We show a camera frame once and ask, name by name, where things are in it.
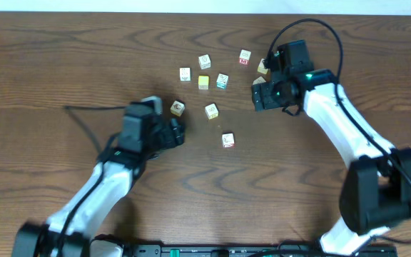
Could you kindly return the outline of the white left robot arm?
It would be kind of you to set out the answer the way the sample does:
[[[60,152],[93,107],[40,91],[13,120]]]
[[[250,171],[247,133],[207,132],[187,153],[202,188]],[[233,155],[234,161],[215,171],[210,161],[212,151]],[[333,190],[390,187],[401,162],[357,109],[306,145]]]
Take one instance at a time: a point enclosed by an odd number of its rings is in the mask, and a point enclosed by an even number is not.
[[[90,179],[58,212],[17,232],[13,256],[89,256],[93,236],[110,210],[126,196],[158,152],[180,146],[185,128],[161,116],[125,117],[110,136]]]

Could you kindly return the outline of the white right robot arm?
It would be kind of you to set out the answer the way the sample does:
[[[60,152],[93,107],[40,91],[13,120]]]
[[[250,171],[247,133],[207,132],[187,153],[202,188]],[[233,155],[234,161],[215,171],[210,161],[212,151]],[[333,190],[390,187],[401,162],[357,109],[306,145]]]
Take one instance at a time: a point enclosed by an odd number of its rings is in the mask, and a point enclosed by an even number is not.
[[[328,69],[276,76],[251,86],[256,111],[297,106],[338,150],[347,176],[340,218],[320,237],[323,253],[352,256],[374,239],[411,219],[411,148],[397,149],[381,137],[347,98]]]

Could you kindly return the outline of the acorn picture wooden block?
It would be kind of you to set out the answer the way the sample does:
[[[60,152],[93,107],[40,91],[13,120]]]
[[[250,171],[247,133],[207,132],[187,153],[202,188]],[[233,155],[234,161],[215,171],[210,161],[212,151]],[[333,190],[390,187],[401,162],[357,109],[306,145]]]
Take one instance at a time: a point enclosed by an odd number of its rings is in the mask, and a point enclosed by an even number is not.
[[[180,101],[174,101],[170,110],[172,114],[180,117],[185,111],[185,104]]]

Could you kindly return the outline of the red printed wooden block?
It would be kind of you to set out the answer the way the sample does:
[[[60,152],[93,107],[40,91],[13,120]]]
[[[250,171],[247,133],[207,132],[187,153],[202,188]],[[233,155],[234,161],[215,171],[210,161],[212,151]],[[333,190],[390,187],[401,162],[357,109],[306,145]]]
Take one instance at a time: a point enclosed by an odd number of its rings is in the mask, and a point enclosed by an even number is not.
[[[235,139],[233,133],[224,133],[222,135],[223,148],[233,148],[235,146]]]

